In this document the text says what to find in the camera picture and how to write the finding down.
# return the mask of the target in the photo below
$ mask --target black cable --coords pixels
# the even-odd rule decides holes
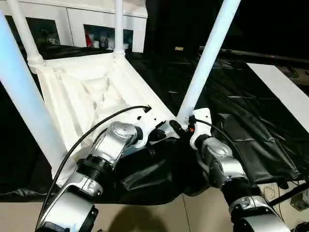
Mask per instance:
[[[295,183],[294,181],[291,181],[293,184],[295,184],[296,186],[299,186],[299,182]]]
[[[235,149],[235,151],[238,153],[239,158],[241,159],[241,155],[240,155],[241,153],[240,153],[240,151],[238,150],[238,148],[236,147],[234,141],[231,140],[230,137],[229,137],[227,134],[225,134],[221,129],[219,129],[217,126],[215,126],[215,125],[213,125],[213,124],[211,124],[211,123],[209,123],[209,122],[206,122],[206,121],[203,121],[203,120],[199,120],[199,119],[196,119],[194,116],[191,116],[191,117],[189,118],[189,123],[195,123],[195,122],[204,123],[204,124],[206,124],[206,125],[208,125],[208,126],[210,126],[210,127],[212,127],[212,128],[215,128],[216,130],[218,130],[218,131],[230,142],[230,144],[233,146],[233,148]],[[250,176],[249,174],[247,175],[247,177],[248,177],[248,179],[251,181],[251,183],[254,184],[254,181],[253,181],[253,179],[251,178],[251,176]]]
[[[43,202],[43,205],[42,205],[42,208],[41,208],[41,211],[40,211],[40,214],[39,214],[39,218],[38,218],[38,221],[37,221],[37,225],[36,225],[36,229],[38,228],[39,226],[39,222],[43,216],[43,212],[44,212],[44,209],[46,208],[47,206],[47,203],[48,203],[48,200],[51,196],[51,193],[52,193],[52,189],[53,187],[56,185],[56,182],[60,176],[60,173],[64,167],[64,165],[66,164],[66,162],[68,161],[70,155],[72,154],[72,152],[76,149],[76,147],[81,143],[82,140],[84,140],[91,132],[93,132],[96,128],[98,128],[100,125],[102,125],[104,122],[110,120],[111,118],[123,113],[123,112],[126,112],[126,111],[129,111],[129,110],[133,110],[133,109],[139,109],[139,108],[142,108],[144,109],[144,111],[147,113],[148,111],[151,110],[151,107],[150,106],[143,106],[143,105],[138,105],[138,106],[132,106],[132,107],[129,107],[129,108],[126,108],[126,109],[123,109],[123,110],[120,110],[116,113],[114,113],[113,115],[111,116],[108,116],[107,118],[103,119],[102,121],[100,121],[99,123],[97,123],[96,125],[94,125],[90,130],[88,130],[84,135],[82,135],[82,137],[79,138],[79,140],[77,140],[77,142],[72,146],[72,148],[67,152],[67,154],[65,155],[62,163],[60,164],[56,174],[55,174],[55,177],[53,179],[53,182],[47,192],[47,195],[44,199],[44,202]]]
[[[96,139],[93,141],[93,144],[95,144],[95,143],[98,141],[98,139],[100,138],[100,136],[101,136],[102,134],[104,134],[105,131],[107,131],[107,128],[105,128],[104,130],[102,130],[102,131],[97,135]]]
[[[279,188],[279,185],[278,185],[278,184],[277,184],[277,187],[278,187],[278,197],[280,197],[280,188]],[[285,223],[285,221],[284,221],[284,219],[283,219],[283,216],[282,216],[280,204],[281,204],[281,203],[279,203],[279,213],[280,213],[280,217],[281,217],[282,221]]]
[[[209,122],[206,122],[206,121],[203,121],[203,120],[199,120],[199,119],[195,119],[196,122],[201,122],[201,123],[204,123],[210,127],[213,127],[215,128],[217,131],[219,131],[229,142],[230,144],[234,147],[234,149],[239,153],[238,151],[238,148],[236,147],[235,143],[233,142],[233,140],[231,140],[227,134],[225,134],[221,129],[219,129],[218,127],[216,127],[215,125],[209,123]]]

